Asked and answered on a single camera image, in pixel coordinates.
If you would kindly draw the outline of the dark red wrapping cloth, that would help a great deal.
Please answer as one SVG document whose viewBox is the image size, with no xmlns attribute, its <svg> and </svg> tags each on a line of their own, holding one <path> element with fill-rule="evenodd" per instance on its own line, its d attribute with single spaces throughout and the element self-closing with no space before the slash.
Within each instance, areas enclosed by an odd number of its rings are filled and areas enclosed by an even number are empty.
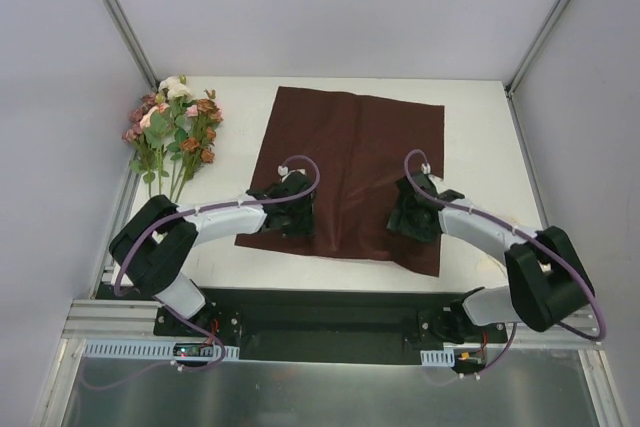
<svg viewBox="0 0 640 427">
<path fill-rule="evenodd" d="M 391 261 L 428 276 L 440 273 L 440 244 L 420 243 L 386 227 L 404 176 L 404 159 L 422 150 L 444 173 L 445 108 L 413 102 L 281 86 L 250 186 L 264 189 L 276 168 L 305 155 L 319 168 L 315 234 L 239 235 L 240 247 L 350 260 Z"/>
</svg>

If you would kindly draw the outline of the orange brown rose stem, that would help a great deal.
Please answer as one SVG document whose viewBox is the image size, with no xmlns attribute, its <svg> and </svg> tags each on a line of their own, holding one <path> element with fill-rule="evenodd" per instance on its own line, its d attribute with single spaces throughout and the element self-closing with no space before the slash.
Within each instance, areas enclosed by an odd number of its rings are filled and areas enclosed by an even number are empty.
<svg viewBox="0 0 640 427">
<path fill-rule="evenodd" d="M 186 184 L 203 166 L 212 164 L 215 159 L 217 129 L 223 122 L 223 116 L 217 103 L 217 92 L 214 89 L 205 89 L 204 93 L 203 98 L 192 100 L 192 105 L 198 105 L 200 114 L 188 118 L 187 138 L 180 144 L 182 162 L 179 180 L 174 193 L 170 193 L 170 199 L 173 201 L 178 201 Z"/>
</svg>

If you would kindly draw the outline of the light pink rose stem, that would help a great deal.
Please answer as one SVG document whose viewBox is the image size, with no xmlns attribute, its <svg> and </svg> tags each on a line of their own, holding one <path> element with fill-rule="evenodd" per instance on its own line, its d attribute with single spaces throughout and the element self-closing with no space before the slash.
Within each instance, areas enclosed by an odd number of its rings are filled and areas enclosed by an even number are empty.
<svg viewBox="0 0 640 427">
<path fill-rule="evenodd" d="M 130 161 L 129 169 L 140 177 L 148 196 L 163 194 L 170 199 L 169 162 L 163 152 L 163 135 L 168 124 L 162 114 L 167 110 L 166 106 L 158 104 L 143 136 L 128 145 L 135 151 L 135 157 Z"/>
</svg>

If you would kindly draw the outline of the white rose stem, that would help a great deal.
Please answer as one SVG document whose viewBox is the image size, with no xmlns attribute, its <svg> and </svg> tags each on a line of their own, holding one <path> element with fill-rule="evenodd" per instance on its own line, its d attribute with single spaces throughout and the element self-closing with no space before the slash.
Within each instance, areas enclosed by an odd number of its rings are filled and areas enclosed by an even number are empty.
<svg viewBox="0 0 640 427">
<path fill-rule="evenodd" d="M 168 110 L 162 114 L 167 121 L 167 128 L 163 135 L 163 152 L 169 162 L 171 194 L 177 188 L 182 162 L 180 144 L 187 138 L 189 120 L 188 108 L 192 105 L 193 94 L 187 85 L 184 75 L 170 76 L 158 85 L 158 104 L 166 106 Z"/>
</svg>

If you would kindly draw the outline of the mauve rose stem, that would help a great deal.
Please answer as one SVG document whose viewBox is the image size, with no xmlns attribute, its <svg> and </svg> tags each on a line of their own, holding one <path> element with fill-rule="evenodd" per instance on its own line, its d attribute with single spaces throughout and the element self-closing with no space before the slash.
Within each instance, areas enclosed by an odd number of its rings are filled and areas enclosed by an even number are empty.
<svg viewBox="0 0 640 427">
<path fill-rule="evenodd" d="M 138 141 L 144 130 L 150 125 L 151 115 L 157 110 L 158 103 L 154 94 L 141 98 L 141 105 L 129 114 L 130 126 L 122 134 L 122 140 L 127 144 Z"/>
</svg>

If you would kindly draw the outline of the small pink rose stem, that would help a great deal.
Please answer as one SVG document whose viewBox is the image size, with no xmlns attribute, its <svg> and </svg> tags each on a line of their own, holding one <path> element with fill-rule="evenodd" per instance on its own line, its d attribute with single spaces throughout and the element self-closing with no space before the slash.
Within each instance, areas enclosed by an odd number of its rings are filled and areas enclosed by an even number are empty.
<svg viewBox="0 0 640 427">
<path fill-rule="evenodd" d="M 186 114 L 186 116 L 188 118 L 197 117 L 200 114 L 198 105 L 197 104 L 193 104 L 193 105 L 189 106 L 186 109 L 185 114 Z"/>
</svg>

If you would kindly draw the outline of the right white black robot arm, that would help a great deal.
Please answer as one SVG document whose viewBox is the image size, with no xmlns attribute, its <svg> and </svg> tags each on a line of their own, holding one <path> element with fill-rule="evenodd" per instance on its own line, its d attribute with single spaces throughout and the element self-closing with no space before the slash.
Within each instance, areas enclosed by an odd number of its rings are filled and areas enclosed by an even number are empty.
<svg viewBox="0 0 640 427">
<path fill-rule="evenodd" d="M 591 341 L 606 335 L 595 289 L 568 234 L 559 227 L 516 227 L 475 207 L 455 190 L 440 192 L 431 176 L 397 181 L 387 227 L 420 243 L 457 238 L 498 261 L 503 287 L 478 287 L 456 298 L 429 322 L 434 336 L 456 344 L 473 341 L 486 326 L 525 324 L 536 332 L 560 326 Z"/>
</svg>

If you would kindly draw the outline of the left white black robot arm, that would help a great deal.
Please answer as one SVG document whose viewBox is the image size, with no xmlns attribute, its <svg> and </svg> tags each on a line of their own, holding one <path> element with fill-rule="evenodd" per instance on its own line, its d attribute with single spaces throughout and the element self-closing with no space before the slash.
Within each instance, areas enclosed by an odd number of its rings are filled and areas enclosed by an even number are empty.
<svg viewBox="0 0 640 427">
<path fill-rule="evenodd" d="M 279 232 L 284 237 L 314 233 L 317 183 L 293 171 L 263 190 L 201 206 L 177 205 L 165 195 L 147 201 L 109 245 L 132 287 L 168 306 L 188 335 L 210 327 L 213 304 L 182 272 L 195 247 L 240 234 Z"/>
</svg>

